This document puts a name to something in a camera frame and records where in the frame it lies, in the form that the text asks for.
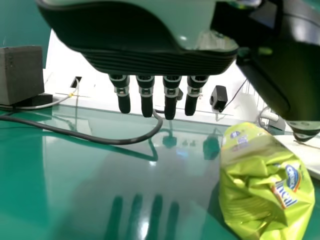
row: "blue oval logo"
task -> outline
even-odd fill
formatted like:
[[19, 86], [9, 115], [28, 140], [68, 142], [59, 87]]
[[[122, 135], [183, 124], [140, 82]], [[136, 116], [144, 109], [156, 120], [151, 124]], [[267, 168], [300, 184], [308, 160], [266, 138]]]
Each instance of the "blue oval logo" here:
[[233, 133], [231, 133], [230, 138], [234, 139], [236, 137], [238, 137], [240, 135], [239, 131], [234, 131]]
[[286, 180], [286, 185], [295, 192], [298, 189], [300, 184], [299, 172], [291, 165], [287, 165], [285, 167], [285, 171], [286, 171], [286, 174], [288, 175], [288, 179]]

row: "yellow-green snack bag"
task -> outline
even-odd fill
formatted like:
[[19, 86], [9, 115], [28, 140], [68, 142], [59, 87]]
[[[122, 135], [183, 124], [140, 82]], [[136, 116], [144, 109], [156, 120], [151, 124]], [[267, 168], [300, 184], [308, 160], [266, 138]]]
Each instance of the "yellow-green snack bag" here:
[[251, 123], [227, 129], [219, 203], [226, 224], [245, 240], [301, 240], [315, 205], [302, 161]]

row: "gray box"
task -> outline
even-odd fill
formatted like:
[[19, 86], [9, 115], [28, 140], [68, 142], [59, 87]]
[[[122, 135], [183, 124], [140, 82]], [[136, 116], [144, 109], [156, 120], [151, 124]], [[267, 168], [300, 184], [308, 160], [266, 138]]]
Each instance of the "gray box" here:
[[45, 91], [42, 48], [0, 48], [0, 104], [12, 105]]

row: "white cable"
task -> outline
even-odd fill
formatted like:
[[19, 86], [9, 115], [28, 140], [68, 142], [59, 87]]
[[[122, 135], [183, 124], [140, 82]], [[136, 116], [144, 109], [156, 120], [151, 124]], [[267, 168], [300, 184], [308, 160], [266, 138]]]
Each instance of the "white cable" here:
[[267, 112], [269, 109], [268, 106], [262, 109], [262, 111], [258, 114], [257, 121], [259, 123], [259, 126], [269, 132], [266, 125], [262, 123], [261, 119], [268, 119], [274, 122], [277, 122], [279, 120], [279, 116], [273, 112]]
[[264, 111], [261, 113], [260, 118], [268, 119], [274, 122], [278, 122], [279, 116], [273, 112]]
[[[48, 103], [48, 104], [45, 104], [45, 105], [40, 105], [40, 106], [17, 106], [15, 109], [18, 109], [18, 110], [36, 110], [36, 109], [45, 109], [45, 108], [48, 108], [48, 107], [52, 107], [54, 105], [57, 105], [69, 98], [71, 98], [72, 96], [74, 96], [74, 93], [76, 91], [78, 91], [79, 89], [79, 80], [77, 78], [75, 78], [76, 80], [76, 88], [74, 89], [74, 91], [72, 93], [70, 93], [68, 96], [58, 100], [58, 101], [55, 101], [55, 102], [52, 102], [52, 103]], [[5, 109], [12, 109], [13, 107], [12, 106], [6, 106], [6, 105], [0, 105], [0, 108], [5, 108]]]

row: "green table surface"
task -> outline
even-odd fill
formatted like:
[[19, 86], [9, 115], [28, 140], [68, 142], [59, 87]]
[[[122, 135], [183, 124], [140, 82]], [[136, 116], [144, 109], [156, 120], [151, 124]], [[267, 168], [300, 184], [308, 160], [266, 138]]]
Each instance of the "green table surface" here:
[[[56, 106], [17, 117], [106, 138], [154, 118]], [[164, 121], [151, 141], [116, 147], [0, 122], [1, 240], [233, 240], [218, 203], [226, 126]], [[304, 239], [320, 239], [320, 183]]]

